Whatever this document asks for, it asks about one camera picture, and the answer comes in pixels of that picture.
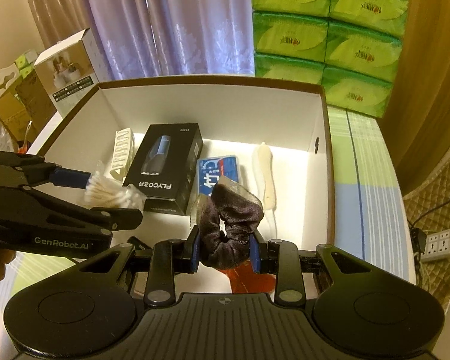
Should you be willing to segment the bag of cotton swabs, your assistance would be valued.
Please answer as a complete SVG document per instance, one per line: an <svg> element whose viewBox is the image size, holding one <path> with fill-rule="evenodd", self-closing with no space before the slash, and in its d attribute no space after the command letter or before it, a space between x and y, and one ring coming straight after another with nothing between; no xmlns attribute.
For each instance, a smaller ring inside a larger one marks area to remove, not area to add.
<svg viewBox="0 0 450 360"><path fill-rule="evenodd" d="M133 184L122 186L119 181L107 177L105 165L99 161L88 179L82 201L86 208L123 208L144 212L146 199Z"/></svg>

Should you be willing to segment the red foil packet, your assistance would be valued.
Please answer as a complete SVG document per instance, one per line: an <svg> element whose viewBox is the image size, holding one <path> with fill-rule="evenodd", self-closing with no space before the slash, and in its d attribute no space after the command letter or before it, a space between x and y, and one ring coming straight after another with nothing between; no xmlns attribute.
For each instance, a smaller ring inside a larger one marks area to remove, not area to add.
<svg viewBox="0 0 450 360"><path fill-rule="evenodd" d="M255 273L250 261L220 272L229 279L232 293L272 293L275 290L275 276Z"/></svg>

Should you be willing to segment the dark brown hair scrunchie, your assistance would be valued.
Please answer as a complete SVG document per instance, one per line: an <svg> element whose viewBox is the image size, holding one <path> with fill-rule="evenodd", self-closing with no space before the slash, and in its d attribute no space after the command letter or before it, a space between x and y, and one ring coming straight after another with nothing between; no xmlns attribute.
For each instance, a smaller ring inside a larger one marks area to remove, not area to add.
<svg viewBox="0 0 450 360"><path fill-rule="evenodd" d="M240 266L249 259L250 237L263 217L260 200L222 175L210 195L201 193L196 200L201 263L218 270Z"/></svg>

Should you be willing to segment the black shaver box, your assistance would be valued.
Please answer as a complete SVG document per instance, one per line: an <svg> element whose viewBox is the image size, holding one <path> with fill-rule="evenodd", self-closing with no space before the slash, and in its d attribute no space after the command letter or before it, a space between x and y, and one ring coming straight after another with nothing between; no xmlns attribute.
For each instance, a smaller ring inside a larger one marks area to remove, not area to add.
<svg viewBox="0 0 450 360"><path fill-rule="evenodd" d="M202 148L198 124L151 124L123 184L146 196L146 211L185 215Z"/></svg>

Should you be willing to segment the blue floss pick box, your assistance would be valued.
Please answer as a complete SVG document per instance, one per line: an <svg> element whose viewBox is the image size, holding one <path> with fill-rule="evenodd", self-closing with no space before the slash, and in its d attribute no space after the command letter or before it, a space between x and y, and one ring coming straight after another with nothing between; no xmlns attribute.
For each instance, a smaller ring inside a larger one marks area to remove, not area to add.
<svg viewBox="0 0 450 360"><path fill-rule="evenodd" d="M238 158L233 155L201 158L196 165L196 182L199 194L210 196L221 176L241 182Z"/></svg>

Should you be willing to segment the white electric toothbrush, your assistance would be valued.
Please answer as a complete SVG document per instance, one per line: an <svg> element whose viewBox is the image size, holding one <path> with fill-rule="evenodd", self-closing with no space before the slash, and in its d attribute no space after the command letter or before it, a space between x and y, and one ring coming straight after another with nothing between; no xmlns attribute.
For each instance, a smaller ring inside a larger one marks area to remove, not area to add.
<svg viewBox="0 0 450 360"><path fill-rule="evenodd" d="M257 194L262 203L267 225L260 225L260 233L266 240L277 238L275 220L276 193L272 175L272 152L264 142L258 145L252 155L253 176Z"/></svg>

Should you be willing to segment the brown cardboard boxes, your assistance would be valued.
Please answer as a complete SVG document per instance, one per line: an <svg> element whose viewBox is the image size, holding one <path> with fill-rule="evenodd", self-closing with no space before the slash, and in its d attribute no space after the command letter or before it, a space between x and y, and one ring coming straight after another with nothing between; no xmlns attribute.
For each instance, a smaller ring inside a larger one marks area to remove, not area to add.
<svg viewBox="0 0 450 360"><path fill-rule="evenodd" d="M0 69L0 118L17 142L32 143L56 113L42 85L29 49Z"/></svg>

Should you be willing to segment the plaid tablecloth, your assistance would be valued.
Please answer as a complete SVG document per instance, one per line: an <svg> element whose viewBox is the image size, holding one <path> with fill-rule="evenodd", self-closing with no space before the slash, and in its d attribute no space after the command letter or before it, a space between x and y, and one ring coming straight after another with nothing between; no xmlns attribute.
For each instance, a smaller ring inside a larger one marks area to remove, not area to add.
<svg viewBox="0 0 450 360"><path fill-rule="evenodd" d="M328 119L335 176L336 245L415 283L401 190L376 120L335 107L328 109ZM0 286L0 359L17 355L3 326L7 300L25 286L71 265L66 258L19 253L6 267Z"/></svg>

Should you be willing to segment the white product box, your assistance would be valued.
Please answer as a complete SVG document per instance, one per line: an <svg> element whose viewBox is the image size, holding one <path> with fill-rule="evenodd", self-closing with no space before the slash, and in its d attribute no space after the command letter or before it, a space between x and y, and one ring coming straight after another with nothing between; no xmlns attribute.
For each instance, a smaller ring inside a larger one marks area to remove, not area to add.
<svg viewBox="0 0 450 360"><path fill-rule="evenodd" d="M66 116L87 92L113 78L90 28L59 41L34 61L34 70L57 112Z"/></svg>

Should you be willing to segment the brown cardboard storage box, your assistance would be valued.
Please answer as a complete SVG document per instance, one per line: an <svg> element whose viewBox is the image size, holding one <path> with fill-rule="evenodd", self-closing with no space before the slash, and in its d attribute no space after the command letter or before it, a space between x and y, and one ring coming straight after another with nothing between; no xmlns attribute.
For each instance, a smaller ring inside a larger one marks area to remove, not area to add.
<svg viewBox="0 0 450 360"><path fill-rule="evenodd" d="M94 86L65 117L55 115L31 152L64 167L108 163L114 134L141 141L155 124L196 123L202 155L234 155L246 189L257 189L252 157L273 154L277 234L302 250L335 239L335 188L328 111L319 86L252 76L162 76Z"/></svg>

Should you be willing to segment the quilted tan chair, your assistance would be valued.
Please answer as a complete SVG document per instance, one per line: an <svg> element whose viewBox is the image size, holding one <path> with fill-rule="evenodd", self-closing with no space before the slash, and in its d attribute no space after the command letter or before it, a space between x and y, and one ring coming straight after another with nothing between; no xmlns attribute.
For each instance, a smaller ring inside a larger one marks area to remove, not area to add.
<svg viewBox="0 0 450 360"><path fill-rule="evenodd" d="M450 230L450 158L413 192L404 197L409 225L432 236ZM450 257L422 261L418 285L430 292L444 309L450 306Z"/></svg>

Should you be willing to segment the white power strip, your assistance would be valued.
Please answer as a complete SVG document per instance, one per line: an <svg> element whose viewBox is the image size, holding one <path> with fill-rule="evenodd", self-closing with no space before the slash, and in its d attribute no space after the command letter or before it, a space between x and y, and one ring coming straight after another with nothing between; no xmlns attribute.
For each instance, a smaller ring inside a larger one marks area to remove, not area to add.
<svg viewBox="0 0 450 360"><path fill-rule="evenodd" d="M429 263L446 258L450 258L450 229L428 234L420 261Z"/></svg>

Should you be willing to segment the purple curtain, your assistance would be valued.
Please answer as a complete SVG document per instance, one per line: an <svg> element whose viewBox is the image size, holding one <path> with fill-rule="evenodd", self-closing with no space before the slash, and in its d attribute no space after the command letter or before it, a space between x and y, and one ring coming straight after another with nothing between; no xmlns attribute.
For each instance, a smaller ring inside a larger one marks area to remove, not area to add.
<svg viewBox="0 0 450 360"><path fill-rule="evenodd" d="M27 0L46 47L91 29L111 77L254 73L251 0Z"/></svg>

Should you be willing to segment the green tissue pack stack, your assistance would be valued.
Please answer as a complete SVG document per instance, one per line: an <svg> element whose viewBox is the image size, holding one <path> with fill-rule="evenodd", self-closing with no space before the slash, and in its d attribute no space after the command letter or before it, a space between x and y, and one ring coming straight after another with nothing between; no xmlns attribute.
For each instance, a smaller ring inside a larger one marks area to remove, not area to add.
<svg viewBox="0 0 450 360"><path fill-rule="evenodd" d="M380 118L409 0L251 0L257 77L323 87L328 104Z"/></svg>

